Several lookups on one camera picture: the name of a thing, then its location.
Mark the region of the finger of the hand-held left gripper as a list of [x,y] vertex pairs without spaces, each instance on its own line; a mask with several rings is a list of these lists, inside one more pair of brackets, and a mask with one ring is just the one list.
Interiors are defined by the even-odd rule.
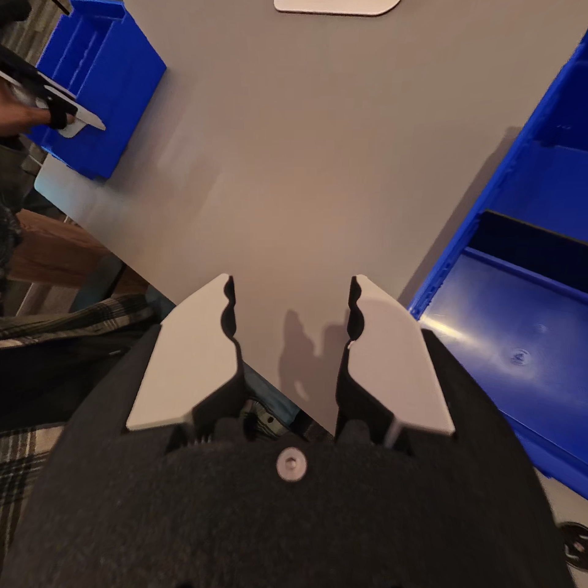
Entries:
[[57,130],[61,136],[71,139],[87,126],[91,126],[98,130],[106,130],[105,124],[96,114],[88,111],[82,106],[77,106],[76,108],[77,113],[74,116],[74,121],[67,124],[63,129]]

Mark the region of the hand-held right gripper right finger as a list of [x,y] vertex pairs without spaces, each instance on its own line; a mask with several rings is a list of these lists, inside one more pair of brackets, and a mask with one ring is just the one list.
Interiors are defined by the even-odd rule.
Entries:
[[371,442],[387,448],[406,429],[453,436],[455,425],[414,317],[365,275],[352,277],[348,306],[335,437],[352,420],[363,422]]

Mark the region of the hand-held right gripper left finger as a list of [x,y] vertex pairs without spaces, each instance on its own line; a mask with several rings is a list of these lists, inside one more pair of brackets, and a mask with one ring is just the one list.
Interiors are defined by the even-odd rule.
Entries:
[[235,305],[233,277],[220,274],[160,323],[128,431],[178,425],[204,442],[219,420],[239,416],[247,392]]

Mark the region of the blue plastic bin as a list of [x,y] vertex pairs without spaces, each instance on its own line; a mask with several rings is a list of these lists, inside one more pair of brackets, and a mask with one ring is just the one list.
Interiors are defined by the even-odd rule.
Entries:
[[64,137],[46,126],[27,137],[91,180],[108,179],[117,167],[166,65],[125,5],[119,1],[71,1],[36,67],[97,115],[100,130],[86,125]]

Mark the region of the blue bin with black divider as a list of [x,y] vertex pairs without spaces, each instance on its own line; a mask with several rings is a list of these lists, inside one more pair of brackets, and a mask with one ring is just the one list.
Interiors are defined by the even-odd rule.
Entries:
[[544,475],[587,497],[587,294],[467,246],[485,210],[587,242],[587,34],[424,278],[443,341]]

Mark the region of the person's left hand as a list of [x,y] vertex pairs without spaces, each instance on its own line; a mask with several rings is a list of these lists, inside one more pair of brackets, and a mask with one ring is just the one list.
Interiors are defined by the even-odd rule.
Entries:
[[7,138],[25,133],[38,125],[49,125],[51,113],[47,109],[30,107],[20,103],[10,88],[1,85],[1,137]]

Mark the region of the person's plaid shirt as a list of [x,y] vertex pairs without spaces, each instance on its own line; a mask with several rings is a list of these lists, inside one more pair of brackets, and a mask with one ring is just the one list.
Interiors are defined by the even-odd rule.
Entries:
[[2,562],[63,424],[157,321],[143,295],[65,315],[1,318]]

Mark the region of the black bin divider plate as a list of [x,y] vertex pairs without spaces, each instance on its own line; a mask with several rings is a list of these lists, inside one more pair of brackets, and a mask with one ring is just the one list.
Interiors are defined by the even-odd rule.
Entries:
[[587,293],[587,242],[485,210],[467,246]]

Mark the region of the white document stand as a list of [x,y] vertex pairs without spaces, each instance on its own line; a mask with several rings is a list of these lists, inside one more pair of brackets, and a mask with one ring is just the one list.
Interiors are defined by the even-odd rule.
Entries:
[[401,1],[274,1],[283,13],[379,17],[392,11]]

